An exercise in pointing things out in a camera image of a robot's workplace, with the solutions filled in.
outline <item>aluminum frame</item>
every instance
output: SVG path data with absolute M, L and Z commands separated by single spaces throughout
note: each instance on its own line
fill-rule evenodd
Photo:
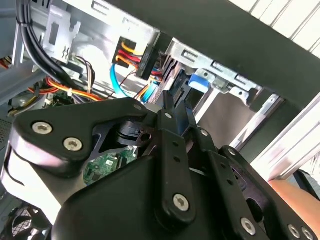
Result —
M 266 180 L 287 179 L 320 152 L 320 93 L 251 163 Z

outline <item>yellow wire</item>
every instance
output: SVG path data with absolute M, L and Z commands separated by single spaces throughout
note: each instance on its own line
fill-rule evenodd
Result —
M 121 43 L 121 46 L 122 46 L 122 48 L 123 48 L 124 50 L 126 50 L 127 52 L 132 53 L 132 54 L 134 54 L 134 55 L 143 55 L 143 54 L 144 54 L 143 52 L 135 51 L 134 49 L 128 47 L 128 46 L 125 44 L 124 41 Z

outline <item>green circuit board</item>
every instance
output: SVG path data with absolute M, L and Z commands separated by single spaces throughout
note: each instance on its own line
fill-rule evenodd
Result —
M 108 153 L 88 162 L 84 173 L 83 180 L 88 186 L 101 178 L 113 173 L 121 167 L 131 163 L 136 159 L 133 147 L 127 147 L 120 153 Z

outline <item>metal bracket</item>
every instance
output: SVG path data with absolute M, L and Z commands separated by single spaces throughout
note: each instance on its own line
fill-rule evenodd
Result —
M 244 91 L 249 92 L 250 89 L 261 89 L 261 87 L 254 82 L 246 79 L 235 71 L 221 65 L 193 48 L 179 42 L 175 38 L 169 45 L 166 54 L 190 68 L 210 71 Z
M 51 5 L 46 25 L 43 48 L 46 53 L 63 63 L 68 63 L 73 40 L 80 31 L 78 21 L 70 31 L 71 14 L 54 5 Z

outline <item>wire bundle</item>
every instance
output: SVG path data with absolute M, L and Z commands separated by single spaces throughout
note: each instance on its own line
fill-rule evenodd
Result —
M 75 56 L 74 58 L 86 67 L 86 74 L 88 79 L 87 93 L 90 94 L 96 81 L 96 72 L 91 63 L 85 60 L 83 57 Z
M 32 27 L 30 0 L 16 0 L 16 15 L 22 41 L 31 60 L 58 84 L 77 90 L 78 86 L 71 80 L 70 76 L 45 53 L 38 42 Z M 81 103 L 88 102 L 86 98 L 74 97 Z
M 118 62 L 119 60 L 123 61 L 124 63 L 130 65 L 130 66 L 134 66 L 136 69 L 138 68 L 138 64 L 141 62 L 141 59 L 139 57 L 142 57 L 140 54 L 141 52 L 136 52 L 135 50 L 133 50 L 132 48 L 129 48 L 128 46 L 126 46 L 126 44 L 124 42 L 122 42 L 121 44 L 122 48 L 124 50 L 126 50 L 127 52 L 123 51 L 122 49 L 120 49 L 118 51 L 118 55 L 115 57 L 115 60 Z M 160 71 L 157 70 L 153 70 L 151 72 L 151 75 L 154 76 L 158 76 L 160 77 L 162 75 L 162 73 Z
M 68 88 L 66 86 L 63 86 L 61 84 L 58 84 L 56 82 L 54 82 L 51 78 L 47 78 L 46 79 L 46 83 L 49 85 L 49 86 L 52 86 L 52 87 L 55 87 L 59 90 L 62 90 L 62 91 L 65 91 L 67 92 L 69 95 L 72 96 L 72 94 L 74 95 L 77 95 L 77 96 L 81 96 L 81 97 L 85 97 L 87 99 L 91 99 L 95 102 L 98 102 L 98 101 L 102 101 L 103 99 L 100 98 L 99 96 L 95 95 L 95 94 L 92 94 L 92 93 L 87 93 L 87 92 L 84 92 L 84 91 L 80 91 L 80 90 L 75 90 L 75 89 L 72 89 L 72 88 Z

